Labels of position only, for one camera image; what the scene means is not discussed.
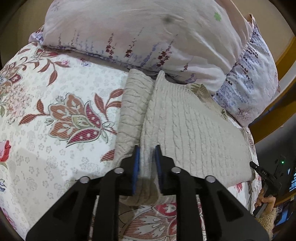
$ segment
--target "bed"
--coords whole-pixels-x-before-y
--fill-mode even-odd
[[[4,66],[0,206],[22,238],[77,179],[111,169],[127,73],[98,58],[43,48],[39,42],[23,47]],[[101,134],[79,135],[92,118]],[[258,163],[248,132],[252,160]],[[250,212],[260,189],[257,174],[252,182],[228,188]],[[147,217],[155,218],[147,224]],[[120,236],[125,240],[175,240],[175,225],[175,203],[120,207]]]

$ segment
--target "white pillowcase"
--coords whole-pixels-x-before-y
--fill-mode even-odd
[[[216,93],[252,32],[225,1],[55,0],[45,18],[44,45],[127,68],[164,70],[179,83],[202,83]]]

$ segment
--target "red flower print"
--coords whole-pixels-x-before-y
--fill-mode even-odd
[[[113,160],[113,159],[114,159],[114,152],[115,152],[115,150],[110,150],[110,151],[108,151],[107,153],[105,153],[105,154],[102,156],[100,162],[102,162],[102,161],[110,161],[110,160]]]
[[[177,234],[177,203],[161,204],[154,207],[156,211],[168,218],[168,236]]]
[[[242,190],[242,183],[236,184],[235,185],[237,192],[240,193],[240,191]]]
[[[198,207],[198,212],[200,214],[200,225],[202,227],[202,234],[206,236],[206,231],[205,231],[205,220],[202,212],[202,204],[200,201],[197,201],[197,207]]]
[[[6,81],[11,81],[13,84],[20,81],[22,79],[22,76],[18,74],[20,69],[21,66],[16,66],[16,62],[6,64],[0,71],[0,84],[5,83]]]
[[[94,103],[106,118],[103,122],[92,108],[91,101],[85,104],[74,94],[67,93],[66,98],[58,96],[56,104],[48,106],[49,114],[44,112],[44,105],[41,100],[37,102],[39,114],[27,114],[20,121],[19,125],[26,124],[34,120],[37,116],[50,116],[45,120],[46,125],[52,125],[48,135],[59,140],[66,140],[67,146],[79,142],[91,142],[101,137],[108,143],[107,132],[117,135],[113,129],[114,122],[109,121],[107,109],[110,107],[120,108],[121,101],[111,99],[117,98],[123,94],[123,89],[115,89],[110,93],[109,99],[104,104],[103,99],[95,94]],[[110,158],[111,153],[104,156],[103,160]]]
[[[9,151],[11,146],[9,145],[9,141],[0,142],[0,165],[6,166],[6,161],[9,157]]]
[[[11,219],[11,217],[8,215],[7,211],[4,208],[1,208],[2,212],[4,214],[4,216],[6,217],[6,219],[9,221],[10,225],[16,230],[16,225],[15,222]]]
[[[47,50],[47,49],[37,49],[33,60],[40,60],[42,58],[51,58],[58,55],[59,55],[58,53]]]
[[[259,176],[257,173],[255,175],[255,178],[258,180],[258,181],[261,181],[261,176]]]

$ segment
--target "folded sweater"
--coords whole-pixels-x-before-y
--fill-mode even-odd
[[[227,121],[225,111],[203,85],[193,93],[168,82],[161,71],[154,82],[141,71],[129,72],[115,144],[114,167],[140,145],[140,173],[136,194],[122,197],[127,205],[174,201],[158,189],[154,149],[173,158],[191,175],[215,176],[225,187],[253,180],[245,129]]]

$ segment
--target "human hand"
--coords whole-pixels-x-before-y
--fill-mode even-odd
[[[262,203],[268,203],[268,205],[266,206],[266,209],[263,211],[262,215],[266,215],[266,214],[270,214],[274,208],[274,204],[276,202],[276,198],[272,195],[268,196],[268,197],[264,197],[263,196],[264,193],[264,189],[261,189],[259,196],[257,198],[257,201],[255,203],[255,208],[257,208],[258,206],[261,206]]]

